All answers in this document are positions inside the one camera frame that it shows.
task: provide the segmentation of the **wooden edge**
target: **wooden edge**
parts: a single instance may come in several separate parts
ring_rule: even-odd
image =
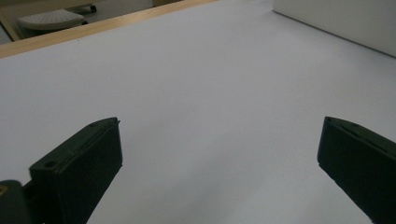
[[[163,14],[180,11],[185,8],[199,6],[217,0],[184,0],[181,2],[154,7],[116,18],[98,21],[91,24],[62,30],[56,33],[36,36],[19,40],[16,42],[0,45],[0,58],[24,53],[34,49],[41,49],[47,46],[63,43],[65,41],[81,38],[87,35],[94,35],[103,31],[115,29],[127,24],[136,23],[150,18],[158,17]]]

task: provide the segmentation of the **white panel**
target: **white panel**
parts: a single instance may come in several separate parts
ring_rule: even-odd
[[[274,0],[274,10],[396,56],[395,0]]]

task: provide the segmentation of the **white tabletop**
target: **white tabletop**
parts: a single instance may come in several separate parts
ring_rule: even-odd
[[[117,116],[89,223],[371,223],[318,167],[325,116],[396,140],[396,60],[219,1],[0,60],[0,178]]]

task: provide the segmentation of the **chair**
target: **chair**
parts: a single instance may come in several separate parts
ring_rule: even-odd
[[[64,9],[21,17],[18,23],[24,28],[38,31],[62,30],[87,24],[83,16]]]

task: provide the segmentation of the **wooden table border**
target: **wooden table border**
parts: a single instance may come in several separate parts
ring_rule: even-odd
[[[0,45],[0,58],[24,53],[34,49],[41,49],[47,46],[63,43],[65,41],[81,38],[87,35],[94,35],[103,31],[115,29],[124,25],[136,23],[163,14],[180,11],[185,8],[195,7],[217,0],[184,0],[161,7],[154,7],[116,18],[93,22],[91,24],[62,30],[56,33],[36,36],[16,42]]]

